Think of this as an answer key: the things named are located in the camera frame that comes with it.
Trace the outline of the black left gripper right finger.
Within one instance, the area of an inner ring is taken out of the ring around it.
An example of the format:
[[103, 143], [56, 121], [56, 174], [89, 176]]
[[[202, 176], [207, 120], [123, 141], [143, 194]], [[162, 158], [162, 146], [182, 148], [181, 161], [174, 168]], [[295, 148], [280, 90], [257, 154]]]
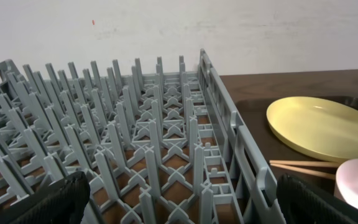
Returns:
[[283, 174], [276, 196], [287, 223], [358, 224], [358, 209], [298, 177]]

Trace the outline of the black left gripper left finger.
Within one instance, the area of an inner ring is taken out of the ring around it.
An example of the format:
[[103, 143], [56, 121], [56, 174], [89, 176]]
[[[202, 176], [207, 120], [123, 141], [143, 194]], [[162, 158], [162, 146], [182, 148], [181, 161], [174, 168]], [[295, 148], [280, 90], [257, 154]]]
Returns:
[[86, 175], [77, 171], [1, 211], [0, 224], [79, 224], [89, 200]]

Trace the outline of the lower wooden chopstick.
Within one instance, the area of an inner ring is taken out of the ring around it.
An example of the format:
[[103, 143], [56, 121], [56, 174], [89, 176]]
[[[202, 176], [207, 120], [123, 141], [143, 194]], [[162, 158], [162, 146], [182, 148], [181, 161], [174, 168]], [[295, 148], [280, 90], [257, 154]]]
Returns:
[[288, 165], [283, 165], [283, 164], [271, 164], [271, 166], [279, 167], [279, 168], [286, 169], [286, 170], [292, 170], [292, 171], [299, 172], [302, 174], [308, 174], [308, 175], [313, 175], [313, 176], [317, 176], [317, 177], [322, 177], [325, 179], [336, 180], [336, 176], [334, 174], [329, 174], [329, 173], [320, 172], [320, 171], [316, 171], [316, 170], [309, 170], [309, 169], [305, 169], [305, 168], [288, 166]]

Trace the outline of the wooden chopstick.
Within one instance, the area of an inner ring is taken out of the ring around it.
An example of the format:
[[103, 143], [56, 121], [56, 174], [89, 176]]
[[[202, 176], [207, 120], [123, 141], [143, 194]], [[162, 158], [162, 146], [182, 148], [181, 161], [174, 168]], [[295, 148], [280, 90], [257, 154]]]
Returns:
[[288, 166], [307, 166], [307, 167], [339, 167], [341, 163], [337, 162], [323, 162], [323, 161], [283, 161], [283, 160], [270, 160], [271, 164], [280, 164]]
[[292, 171], [299, 172], [302, 174], [308, 174], [308, 175], [313, 175], [313, 176], [317, 176], [317, 177], [322, 177], [325, 179], [336, 180], [336, 176], [334, 174], [329, 174], [329, 173], [320, 172], [320, 171], [316, 171], [316, 170], [309, 170], [309, 169], [305, 169], [305, 168], [288, 166], [288, 165], [283, 165], [283, 164], [271, 164], [271, 166], [279, 167], [279, 168], [286, 169], [286, 170], [292, 170]]

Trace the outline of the upper wooden chopstick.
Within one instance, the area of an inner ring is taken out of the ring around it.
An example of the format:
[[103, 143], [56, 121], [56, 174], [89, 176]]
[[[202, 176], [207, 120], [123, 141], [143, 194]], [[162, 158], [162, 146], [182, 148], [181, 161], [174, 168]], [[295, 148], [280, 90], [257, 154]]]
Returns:
[[323, 161], [283, 161], [283, 160], [270, 160], [271, 164], [280, 164], [288, 166], [307, 166], [307, 167], [339, 167], [341, 163], [337, 162], [323, 162]]

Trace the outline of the yellow round plate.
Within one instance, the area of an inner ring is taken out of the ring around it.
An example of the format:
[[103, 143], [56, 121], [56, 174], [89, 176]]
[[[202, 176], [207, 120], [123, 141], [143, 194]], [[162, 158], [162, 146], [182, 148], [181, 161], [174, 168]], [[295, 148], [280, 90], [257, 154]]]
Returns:
[[358, 159], [358, 110], [331, 100], [291, 96], [266, 111], [273, 134], [293, 150], [329, 162]]

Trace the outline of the dark brown serving tray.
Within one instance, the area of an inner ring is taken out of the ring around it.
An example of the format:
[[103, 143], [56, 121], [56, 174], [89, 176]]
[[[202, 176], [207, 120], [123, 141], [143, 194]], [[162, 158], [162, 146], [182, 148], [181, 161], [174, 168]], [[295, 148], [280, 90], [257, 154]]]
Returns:
[[[317, 96], [318, 98], [323, 98], [326, 100], [335, 101], [340, 104], [344, 104], [351, 108], [358, 110], [358, 98], [351, 96]], [[252, 137], [256, 141], [261, 153], [263, 154], [267, 163], [270, 160], [291, 160], [291, 161], [318, 161], [312, 157], [308, 157], [299, 152], [294, 151], [293, 149], [286, 146], [282, 143], [277, 137], [272, 133], [269, 123], [266, 117], [266, 111], [268, 106], [277, 100], [278, 98], [264, 98], [264, 99], [253, 99], [253, 100], [242, 100], [236, 103], [237, 109], [239, 110], [242, 119], [247, 125]], [[317, 168], [317, 167], [305, 167], [305, 168], [315, 168], [321, 172], [327, 172], [334, 174], [336, 172], [335, 168]], [[292, 170], [284, 170], [278, 167], [272, 167], [272, 172], [276, 179], [278, 179], [282, 174], [289, 173], [298, 176], [299, 178], [329, 192], [330, 194], [334, 193], [335, 183], [333, 180], [325, 179], [322, 177], [317, 177], [308, 174], [301, 174], [299, 172], [294, 172]]]

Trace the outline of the grey plastic dish rack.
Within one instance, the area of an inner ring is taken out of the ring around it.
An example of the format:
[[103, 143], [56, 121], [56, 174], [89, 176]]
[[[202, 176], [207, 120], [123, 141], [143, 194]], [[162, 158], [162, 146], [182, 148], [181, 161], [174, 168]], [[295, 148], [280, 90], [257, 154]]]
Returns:
[[80, 223], [283, 223], [277, 181], [207, 53], [189, 72], [139, 60], [101, 76], [0, 62], [0, 223], [76, 172]]

